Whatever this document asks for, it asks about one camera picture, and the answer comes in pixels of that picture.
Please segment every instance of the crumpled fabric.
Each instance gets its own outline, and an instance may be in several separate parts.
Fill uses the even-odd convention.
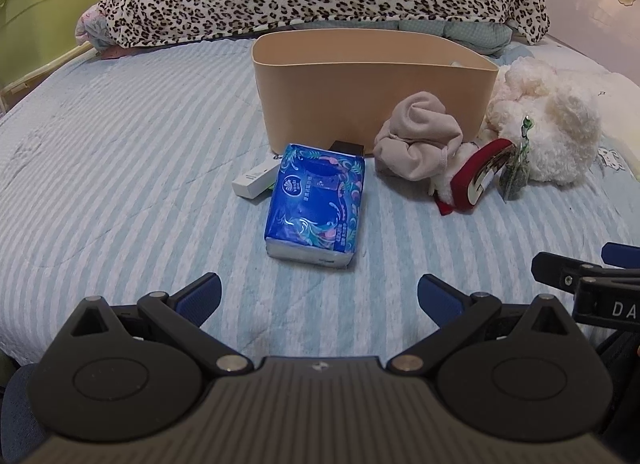
[[[418,92],[394,108],[374,139],[377,171],[409,181],[443,173],[462,143],[456,119],[430,92]]]

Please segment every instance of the stuffed animal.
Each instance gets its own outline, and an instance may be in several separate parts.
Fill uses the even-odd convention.
[[[519,58],[500,68],[485,120],[498,137],[517,145],[527,115],[533,121],[529,178],[557,184],[579,180],[597,155],[601,133],[593,94],[575,83],[572,71]]]

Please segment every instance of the light blue striped bedsheet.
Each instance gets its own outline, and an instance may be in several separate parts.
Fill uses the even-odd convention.
[[[270,259],[268,196],[231,189],[269,155],[251,44],[85,55],[0,121],[2,350],[36,361],[82,297],[134,303],[215,271],[222,304],[203,329],[248,356],[385,361],[434,330],[416,299],[423,273],[528,302],[548,291],[529,272],[540,250],[598,262],[604,242],[634,240],[604,184],[622,171],[594,165],[582,185],[530,186],[512,203],[491,190],[441,217],[426,185],[380,178],[368,160],[351,266]]]

